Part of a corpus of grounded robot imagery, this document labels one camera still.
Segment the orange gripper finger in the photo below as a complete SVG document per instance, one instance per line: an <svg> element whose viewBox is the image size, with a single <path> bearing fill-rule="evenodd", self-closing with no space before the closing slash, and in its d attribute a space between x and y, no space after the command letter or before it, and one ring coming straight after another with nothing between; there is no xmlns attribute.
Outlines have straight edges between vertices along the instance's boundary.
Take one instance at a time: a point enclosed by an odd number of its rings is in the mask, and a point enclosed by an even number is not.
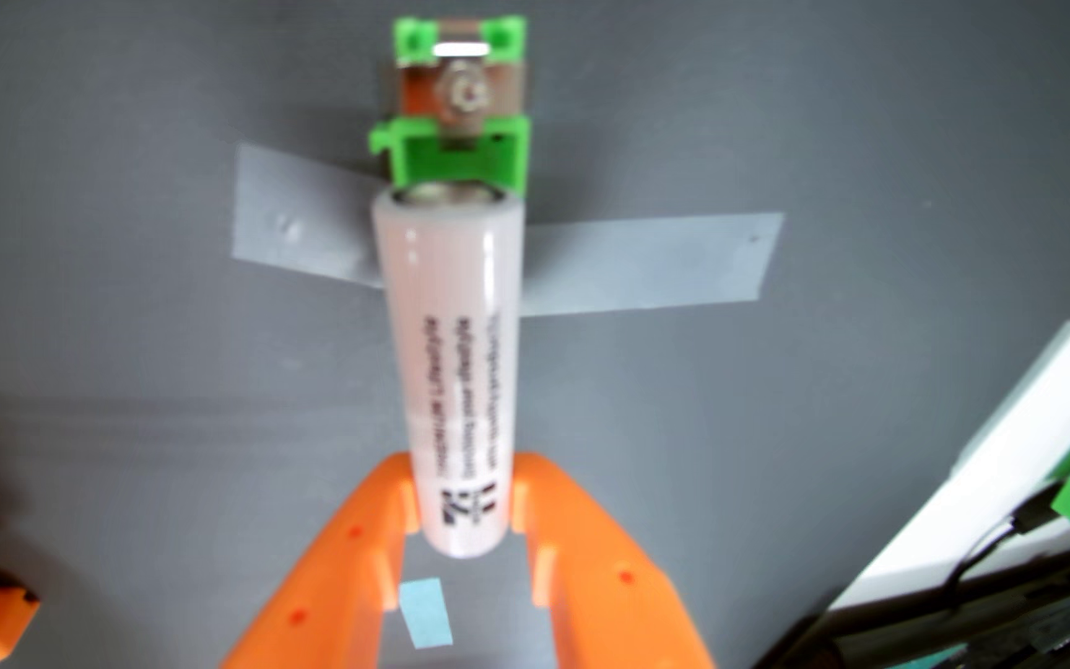
<svg viewBox="0 0 1070 669"><path fill-rule="evenodd" d="M513 461L513 532L526 539L531 600L557 668L713 668L671 579L550 458Z"/></svg>
<svg viewBox="0 0 1070 669"><path fill-rule="evenodd" d="M376 668L419 527L410 458L397 452L346 497L220 667Z"/></svg>

